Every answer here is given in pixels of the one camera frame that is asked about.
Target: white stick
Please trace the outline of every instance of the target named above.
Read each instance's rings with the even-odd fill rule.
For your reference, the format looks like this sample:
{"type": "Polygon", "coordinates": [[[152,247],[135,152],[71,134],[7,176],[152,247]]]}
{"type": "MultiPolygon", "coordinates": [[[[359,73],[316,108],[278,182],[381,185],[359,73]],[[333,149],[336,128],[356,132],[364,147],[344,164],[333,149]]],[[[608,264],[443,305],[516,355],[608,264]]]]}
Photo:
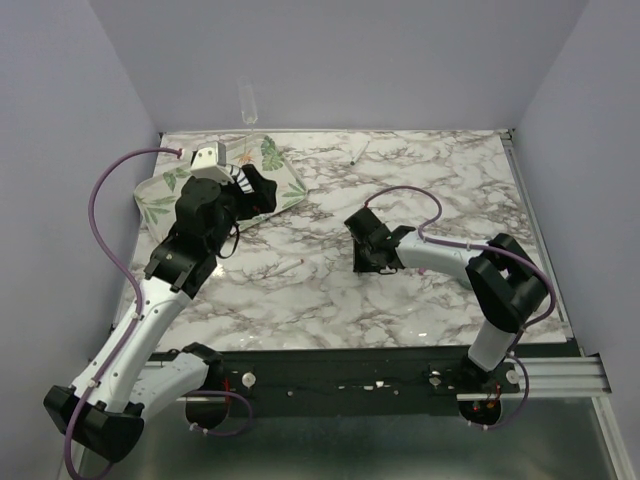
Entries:
{"type": "Polygon", "coordinates": [[[367,140],[367,142],[362,146],[362,148],[360,150],[358,150],[358,152],[353,156],[353,158],[351,159],[351,165],[355,165],[356,162],[358,160],[360,160],[360,157],[362,156],[362,154],[367,150],[367,147],[369,146],[369,141],[367,140]]]}
{"type": "Polygon", "coordinates": [[[282,273],[288,272],[289,270],[299,267],[303,263],[304,263],[304,259],[302,258],[283,263],[282,265],[279,265],[278,268],[276,268],[273,272],[267,275],[267,278],[275,277],[276,275],[280,275],[282,273]]]}

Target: leaf-patterned tray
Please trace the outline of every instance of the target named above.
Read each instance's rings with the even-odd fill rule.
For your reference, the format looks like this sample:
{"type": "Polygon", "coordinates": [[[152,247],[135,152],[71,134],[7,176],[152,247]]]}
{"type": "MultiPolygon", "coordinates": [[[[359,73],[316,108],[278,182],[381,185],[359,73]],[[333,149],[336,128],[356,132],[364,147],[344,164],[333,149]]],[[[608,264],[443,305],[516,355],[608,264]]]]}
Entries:
{"type": "MultiPolygon", "coordinates": [[[[275,211],[240,222],[240,230],[293,207],[307,196],[307,187],[268,135],[253,134],[227,144],[227,162],[240,167],[251,163],[263,177],[278,184],[275,211]]],[[[189,176],[189,164],[184,163],[145,180],[134,191],[149,232],[158,243],[167,236],[176,221],[175,203],[189,176]]]]}

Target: metal floor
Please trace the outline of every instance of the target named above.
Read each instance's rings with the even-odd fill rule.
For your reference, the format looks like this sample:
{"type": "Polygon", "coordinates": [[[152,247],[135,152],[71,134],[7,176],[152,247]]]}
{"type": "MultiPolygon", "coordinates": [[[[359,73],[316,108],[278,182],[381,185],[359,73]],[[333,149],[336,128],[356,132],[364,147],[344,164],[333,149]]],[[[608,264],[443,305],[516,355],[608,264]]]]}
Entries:
{"type": "MultiPolygon", "coordinates": [[[[516,404],[506,404],[507,413],[516,404]]],[[[190,432],[184,403],[145,428],[117,480],[607,480],[615,479],[590,399],[530,400],[502,430],[461,418],[257,419],[234,438],[190,432]]],[[[104,464],[85,455],[82,473],[104,464]]]]}

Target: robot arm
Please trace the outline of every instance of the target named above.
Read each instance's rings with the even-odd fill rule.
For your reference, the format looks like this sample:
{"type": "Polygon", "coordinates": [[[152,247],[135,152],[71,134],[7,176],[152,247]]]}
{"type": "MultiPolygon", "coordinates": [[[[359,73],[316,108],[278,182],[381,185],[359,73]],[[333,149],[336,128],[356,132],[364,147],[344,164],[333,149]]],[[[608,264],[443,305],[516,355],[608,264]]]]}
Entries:
{"type": "Polygon", "coordinates": [[[54,386],[45,397],[45,408],[64,433],[79,399],[87,393],[73,439],[111,462],[131,451],[146,419],[204,383],[215,352],[202,355],[188,348],[170,367],[139,376],[171,322],[213,273],[237,222],[275,210],[276,183],[252,165],[242,169],[226,165],[224,156],[222,144],[181,152],[181,159],[191,157],[194,176],[176,202],[176,222],[145,268],[140,315],[132,304],[94,361],[69,387],[54,386]],[[96,373],[114,352],[96,384],[96,373]]]}
{"type": "MultiPolygon", "coordinates": [[[[469,248],[425,242],[413,227],[400,226],[391,232],[367,207],[349,217],[345,225],[353,237],[354,271],[382,273],[385,269],[427,268],[451,275],[473,289],[486,318],[463,359],[463,373],[471,382],[486,381],[548,294],[533,271],[515,260],[491,252],[477,254],[469,248]]],[[[531,262],[518,242],[506,234],[489,242],[446,240],[467,246],[484,243],[531,262]]]]}

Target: white marble tabletop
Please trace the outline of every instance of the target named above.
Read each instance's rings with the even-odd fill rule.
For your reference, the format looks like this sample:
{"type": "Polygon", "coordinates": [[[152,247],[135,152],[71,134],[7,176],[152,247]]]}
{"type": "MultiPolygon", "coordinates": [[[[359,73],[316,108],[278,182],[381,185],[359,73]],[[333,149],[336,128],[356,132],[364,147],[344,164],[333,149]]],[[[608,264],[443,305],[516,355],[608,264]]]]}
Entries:
{"type": "MultiPolygon", "coordinates": [[[[179,133],[162,146],[197,149],[241,133],[179,133]]],[[[392,185],[429,189],[443,204],[429,232],[485,239],[513,235],[538,265],[531,226],[499,135],[490,131],[272,132],[310,189],[308,198],[243,232],[157,350],[197,341],[216,350],[463,345],[483,320],[472,291],[435,272],[355,274],[344,220],[371,194],[392,185]],[[350,166],[367,141],[366,152],[350,166]],[[303,261],[278,273],[283,266],[303,261]]],[[[158,157],[155,174],[177,160],[158,157]]],[[[433,216],[426,197],[394,192],[372,203],[390,228],[433,216]]],[[[155,241],[143,226],[132,268],[138,278],[155,241]]],[[[125,292],[125,302],[133,295],[125,292]]],[[[563,342],[557,311],[524,342],[563,342]]]]}

